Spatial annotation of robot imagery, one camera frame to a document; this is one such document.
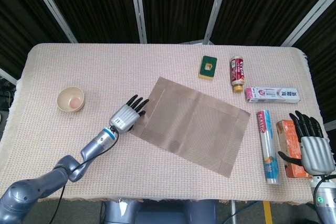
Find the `toothpaste box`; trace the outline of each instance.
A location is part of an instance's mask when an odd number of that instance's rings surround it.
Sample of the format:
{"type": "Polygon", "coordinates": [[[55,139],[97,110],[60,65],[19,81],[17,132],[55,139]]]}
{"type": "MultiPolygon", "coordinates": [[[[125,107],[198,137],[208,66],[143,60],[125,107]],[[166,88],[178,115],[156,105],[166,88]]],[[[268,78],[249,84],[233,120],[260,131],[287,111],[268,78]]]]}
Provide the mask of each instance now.
{"type": "Polygon", "coordinates": [[[248,102],[252,103],[297,103],[300,101],[296,88],[262,88],[250,87],[245,89],[248,102]]]}
{"type": "MultiPolygon", "coordinates": [[[[301,149],[292,120],[282,120],[277,123],[280,148],[289,157],[301,158],[301,149]]],[[[284,161],[286,175],[289,178],[308,178],[310,175],[302,166],[284,161]]]]}

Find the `robotic hand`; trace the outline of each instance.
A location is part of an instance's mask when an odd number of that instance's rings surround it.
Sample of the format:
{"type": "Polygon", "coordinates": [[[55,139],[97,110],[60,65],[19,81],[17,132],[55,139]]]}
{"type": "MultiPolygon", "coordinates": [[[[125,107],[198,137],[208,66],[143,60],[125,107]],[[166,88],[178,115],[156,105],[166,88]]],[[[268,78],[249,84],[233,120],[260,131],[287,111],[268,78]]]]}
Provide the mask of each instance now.
{"type": "Polygon", "coordinates": [[[286,156],[278,152],[287,162],[303,166],[313,176],[310,187],[313,193],[316,212],[322,224],[336,223],[336,184],[330,179],[335,170],[329,140],[323,138],[321,126],[314,118],[295,112],[297,117],[289,114],[294,121],[298,135],[302,159],[286,156]]]}
{"type": "Polygon", "coordinates": [[[24,179],[13,183],[0,198],[0,223],[20,224],[38,199],[45,198],[63,187],[68,180],[76,182],[85,174],[91,162],[110,150],[118,141],[119,135],[129,131],[145,111],[138,113],[149,101],[142,98],[135,101],[133,96],[110,119],[110,127],[103,130],[80,152],[83,162],[67,155],[61,158],[54,169],[35,179],[24,179]]]}

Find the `beige bowl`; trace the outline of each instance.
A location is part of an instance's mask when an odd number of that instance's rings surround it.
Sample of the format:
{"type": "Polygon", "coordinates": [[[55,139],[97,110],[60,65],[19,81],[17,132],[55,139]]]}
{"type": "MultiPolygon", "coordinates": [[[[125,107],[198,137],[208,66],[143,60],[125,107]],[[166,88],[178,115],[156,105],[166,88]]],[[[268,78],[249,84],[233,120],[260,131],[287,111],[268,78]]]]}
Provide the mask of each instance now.
{"type": "Polygon", "coordinates": [[[77,87],[63,89],[57,98],[58,107],[65,112],[79,111],[84,103],[84,93],[77,87]]]}

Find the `table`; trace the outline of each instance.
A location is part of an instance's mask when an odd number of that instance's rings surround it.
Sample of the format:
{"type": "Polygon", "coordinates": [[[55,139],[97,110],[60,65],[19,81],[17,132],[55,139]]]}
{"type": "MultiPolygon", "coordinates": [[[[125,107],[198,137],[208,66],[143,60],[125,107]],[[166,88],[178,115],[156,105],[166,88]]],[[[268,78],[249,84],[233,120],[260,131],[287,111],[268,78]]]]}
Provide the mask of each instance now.
{"type": "MultiPolygon", "coordinates": [[[[255,113],[269,109],[276,122],[300,110],[322,124],[309,68],[296,48],[211,45],[40,44],[29,53],[0,142],[0,194],[20,179],[50,171],[63,156],[81,161],[80,150],[108,125],[110,116],[135,93],[148,97],[159,76],[222,99],[251,113],[230,178],[193,164],[127,133],[97,158],[84,178],[69,182],[65,199],[222,199],[305,203],[308,179],[290,179],[279,158],[281,185],[265,183],[255,113]],[[216,57],[212,81],[197,77],[202,57],[216,57]],[[297,104],[251,104],[234,94],[229,59],[244,57],[246,85],[296,87],[297,104]],[[76,113],[57,108],[65,87],[83,89],[76,113]]],[[[275,146],[279,142],[275,137],[275,146]]],[[[58,198],[60,191],[49,196],[58,198]]]]}

